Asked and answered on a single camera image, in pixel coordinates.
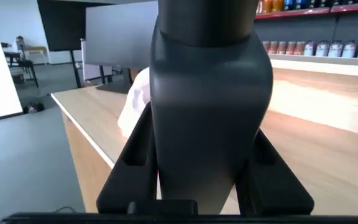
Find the gray floor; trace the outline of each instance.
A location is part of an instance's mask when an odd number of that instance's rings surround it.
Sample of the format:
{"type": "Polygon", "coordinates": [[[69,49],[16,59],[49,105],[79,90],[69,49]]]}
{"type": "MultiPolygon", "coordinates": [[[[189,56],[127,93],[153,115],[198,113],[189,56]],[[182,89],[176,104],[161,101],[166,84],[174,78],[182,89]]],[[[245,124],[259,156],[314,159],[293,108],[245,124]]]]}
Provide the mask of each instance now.
{"type": "Polygon", "coordinates": [[[76,87],[71,65],[36,66],[40,89],[17,85],[21,103],[41,101],[47,110],[0,120],[0,219],[14,212],[83,212],[59,108],[48,93],[76,87]]]}
{"type": "MultiPolygon", "coordinates": [[[[79,69],[78,72],[80,77],[82,77],[82,69],[79,69]]],[[[50,108],[54,103],[48,96],[49,93],[76,88],[74,71],[71,64],[38,65],[35,66],[35,73],[39,81],[39,88],[36,87],[32,80],[16,85],[17,94],[22,106],[37,101],[44,103],[47,108],[50,108]]],[[[24,78],[27,79],[30,76],[24,73],[24,78]]]]}

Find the red shelf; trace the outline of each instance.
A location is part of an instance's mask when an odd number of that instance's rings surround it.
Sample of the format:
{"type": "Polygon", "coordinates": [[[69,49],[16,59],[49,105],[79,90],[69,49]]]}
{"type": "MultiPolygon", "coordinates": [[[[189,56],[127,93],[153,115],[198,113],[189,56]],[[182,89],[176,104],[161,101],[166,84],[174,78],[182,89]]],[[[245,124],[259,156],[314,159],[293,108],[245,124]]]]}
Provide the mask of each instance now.
{"type": "Polygon", "coordinates": [[[331,12],[349,12],[358,11],[358,4],[346,5],[346,6],[334,6],[331,8],[331,12]]]}
{"type": "Polygon", "coordinates": [[[272,13],[266,13],[266,14],[259,14],[259,15],[256,15],[255,19],[295,17],[295,16],[327,14],[327,13],[329,13],[329,8],[323,7],[323,8],[315,8],[315,9],[301,9],[301,10],[292,10],[292,11],[285,11],[285,12],[272,12],[272,13]]]}

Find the cable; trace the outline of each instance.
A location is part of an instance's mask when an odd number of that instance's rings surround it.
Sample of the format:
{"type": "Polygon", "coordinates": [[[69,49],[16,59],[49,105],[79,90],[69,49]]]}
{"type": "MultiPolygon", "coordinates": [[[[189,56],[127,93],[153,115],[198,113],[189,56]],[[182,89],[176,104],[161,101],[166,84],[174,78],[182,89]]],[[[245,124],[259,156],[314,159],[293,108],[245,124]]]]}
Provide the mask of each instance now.
{"type": "Polygon", "coordinates": [[[76,213],[76,211],[74,210],[74,208],[71,208],[70,206],[64,206],[64,207],[62,207],[62,208],[59,208],[58,210],[54,211],[53,213],[60,212],[60,211],[62,211],[62,210],[65,209],[65,208],[71,210],[71,212],[73,212],[73,213],[76,213]]]}

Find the shelf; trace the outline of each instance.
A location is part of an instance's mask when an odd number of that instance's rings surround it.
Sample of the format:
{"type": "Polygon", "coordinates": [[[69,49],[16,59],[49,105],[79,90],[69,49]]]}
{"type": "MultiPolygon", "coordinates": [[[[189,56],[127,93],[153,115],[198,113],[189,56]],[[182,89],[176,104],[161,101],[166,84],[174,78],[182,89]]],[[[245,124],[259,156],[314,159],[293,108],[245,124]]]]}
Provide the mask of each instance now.
{"type": "Polygon", "coordinates": [[[268,55],[273,68],[358,76],[358,58],[268,55]]]}
{"type": "Polygon", "coordinates": [[[301,10],[291,10],[285,12],[272,12],[266,14],[256,15],[255,19],[271,19],[278,17],[295,17],[295,16],[306,16],[306,15],[315,15],[315,14],[327,14],[329,13],[328,7],[315,8],[315,9],[301,9],[301,10]]]}
{"type": "Polygon", "coordinates": [[[351,11],[358,11],[358,4],[334,6],[331,8],[331,12],[351,12],[351,11]]]}

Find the black chair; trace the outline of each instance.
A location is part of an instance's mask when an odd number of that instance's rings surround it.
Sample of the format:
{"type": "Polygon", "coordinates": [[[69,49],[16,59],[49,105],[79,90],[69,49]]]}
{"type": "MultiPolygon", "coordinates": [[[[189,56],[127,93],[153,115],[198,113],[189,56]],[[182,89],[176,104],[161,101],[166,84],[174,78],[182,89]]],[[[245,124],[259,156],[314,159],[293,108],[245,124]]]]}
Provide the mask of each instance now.
{"type": "Polygon", "coordinates": [[[4,52],[5,57],[9,57],[9,68],[19,67],[23,68],[30,75],[29,80],[34,80],[35,85],[39,88],[38,79],[35,74],[34,64],[31,60],[27,60],[25,57],[21,58],[20,53],[4,52]]]}

